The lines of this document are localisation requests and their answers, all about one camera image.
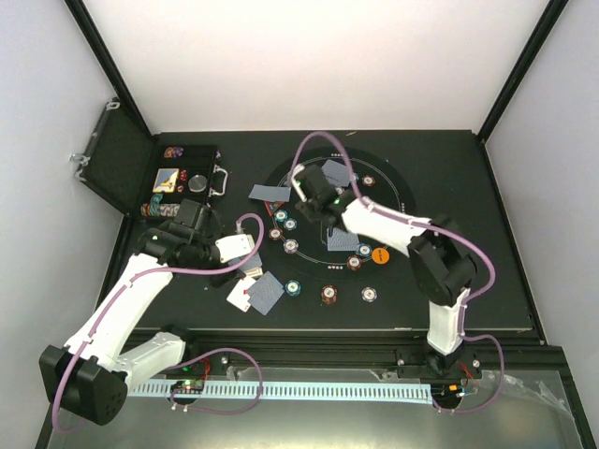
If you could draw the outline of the deck of playing cards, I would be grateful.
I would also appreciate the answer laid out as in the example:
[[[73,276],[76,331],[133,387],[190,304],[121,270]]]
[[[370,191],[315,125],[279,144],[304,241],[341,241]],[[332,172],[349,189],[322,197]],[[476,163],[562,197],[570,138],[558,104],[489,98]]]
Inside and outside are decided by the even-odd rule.
[[[263,263],[260,255],[255,253],[251,259],[243,264],[239,271],[247,277],[257,279],[263,275]]]

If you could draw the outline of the red triangular all-in button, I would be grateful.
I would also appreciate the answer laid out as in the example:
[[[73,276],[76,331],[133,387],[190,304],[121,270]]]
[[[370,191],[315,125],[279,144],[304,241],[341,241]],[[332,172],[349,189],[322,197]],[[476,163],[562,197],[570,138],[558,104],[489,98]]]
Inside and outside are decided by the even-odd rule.
[[[276,202],[269,202],[269,201],[265,201],[264,202],[266,211],[268,213],[269,216],[273,216],[275,214],[275,212],[277,210],[279,210],[283,205],[284,202],[281,201],[276,201]]]

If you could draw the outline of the red poker chip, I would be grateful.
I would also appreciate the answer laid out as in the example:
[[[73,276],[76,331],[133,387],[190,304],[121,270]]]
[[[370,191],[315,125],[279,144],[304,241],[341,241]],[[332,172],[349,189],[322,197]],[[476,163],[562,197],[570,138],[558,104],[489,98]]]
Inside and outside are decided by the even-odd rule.
[[[269,238],[272,240],[279,240],[283,237],[282,230],[278,227],[274,227],[269,231]]]

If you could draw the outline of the orange round blind button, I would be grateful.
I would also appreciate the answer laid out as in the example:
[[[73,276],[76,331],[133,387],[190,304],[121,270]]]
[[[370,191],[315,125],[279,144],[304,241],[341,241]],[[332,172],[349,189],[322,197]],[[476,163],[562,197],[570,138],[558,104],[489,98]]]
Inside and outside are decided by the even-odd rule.
[[[377,265],[385,265],[390,260],[390,253],[384,247],[374,248],[371,255],[372,261]]]

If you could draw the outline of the teal poker chip stack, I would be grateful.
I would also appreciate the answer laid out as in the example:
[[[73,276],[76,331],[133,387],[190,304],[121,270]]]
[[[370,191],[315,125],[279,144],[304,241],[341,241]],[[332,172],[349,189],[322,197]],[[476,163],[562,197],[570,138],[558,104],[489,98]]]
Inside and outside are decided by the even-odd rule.
[[[285,292],[291,296],[296,297],[301,293],[301,284],[297,280],[290,280],[285,284]]]

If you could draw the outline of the red-brown poker chip stack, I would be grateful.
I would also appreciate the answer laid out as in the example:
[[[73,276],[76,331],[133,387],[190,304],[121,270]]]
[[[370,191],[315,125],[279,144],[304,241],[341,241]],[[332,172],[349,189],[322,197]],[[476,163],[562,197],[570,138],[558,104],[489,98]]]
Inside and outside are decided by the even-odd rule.
[[[325,304],[331,305],[337,301],[337,294],[338,291],[333,285],[325,285],[321,290],[321,299]]]

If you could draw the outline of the purple poker chip stack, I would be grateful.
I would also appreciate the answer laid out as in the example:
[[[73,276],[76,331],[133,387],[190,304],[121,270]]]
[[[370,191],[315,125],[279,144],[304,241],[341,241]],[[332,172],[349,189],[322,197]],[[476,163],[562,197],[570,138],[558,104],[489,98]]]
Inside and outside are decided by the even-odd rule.
[[[377,291],[374,288],[365,287],[361,291],[361,297],[365,302],[372,303],[377,299],[378,295],[377,295]]]

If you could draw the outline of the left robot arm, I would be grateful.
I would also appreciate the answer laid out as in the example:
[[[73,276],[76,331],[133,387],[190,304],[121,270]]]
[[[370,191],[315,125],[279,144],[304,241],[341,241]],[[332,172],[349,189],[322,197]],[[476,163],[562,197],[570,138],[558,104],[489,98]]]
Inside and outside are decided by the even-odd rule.
[[[160,331],[130,351],[124,345],[175,275],[226,275],[257,253],[265,237],[257,214],[243,214],[229,236],[212,228],[212,216],[210,206],[184,200],[173,219],[146,230],[88,321],[63,346],[42,352],[39,366],[55,430],[61,429],[61,411],[104,426],[130,390],[164,370],[189,373],[199,366],[199,348],[178,328]]]

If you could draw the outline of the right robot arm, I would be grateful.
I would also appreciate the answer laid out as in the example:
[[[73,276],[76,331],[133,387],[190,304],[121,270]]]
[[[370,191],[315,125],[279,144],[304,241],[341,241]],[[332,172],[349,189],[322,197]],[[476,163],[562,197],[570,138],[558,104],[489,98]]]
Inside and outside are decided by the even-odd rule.
[[[477,268],[469,252],[457,246],[453,222],[407,215],[352,190],[338,193],[318,166],[297,164],[288,180],[299,196],[296,208],[309,221],[376,240],[409,259],[416,286],[429,301],[427,370],[436,378],[454,371]]]

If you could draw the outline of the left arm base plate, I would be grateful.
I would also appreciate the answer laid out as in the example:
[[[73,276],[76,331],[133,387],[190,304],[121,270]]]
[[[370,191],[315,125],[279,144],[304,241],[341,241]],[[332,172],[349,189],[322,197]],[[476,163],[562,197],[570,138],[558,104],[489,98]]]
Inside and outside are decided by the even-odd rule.
[[[210,373],[214,366],[222,364],[222,359],[230,358],[230,351],[209,351],[208,353],[191,357],[187,360],[177,362],[174,366],[167,367],[162,373],[180,373],[184,375],[205,375]]]

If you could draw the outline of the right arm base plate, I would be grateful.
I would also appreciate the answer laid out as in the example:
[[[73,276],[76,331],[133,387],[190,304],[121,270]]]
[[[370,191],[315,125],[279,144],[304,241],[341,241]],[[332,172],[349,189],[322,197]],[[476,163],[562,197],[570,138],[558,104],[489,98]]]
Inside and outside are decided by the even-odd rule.
[[[420,379],[457,379],[464,373],[461,366],[471,368],[475,360],[475,353],[464,348],[441,355],[428,347],[403,346],[395,356],[401,373]]]

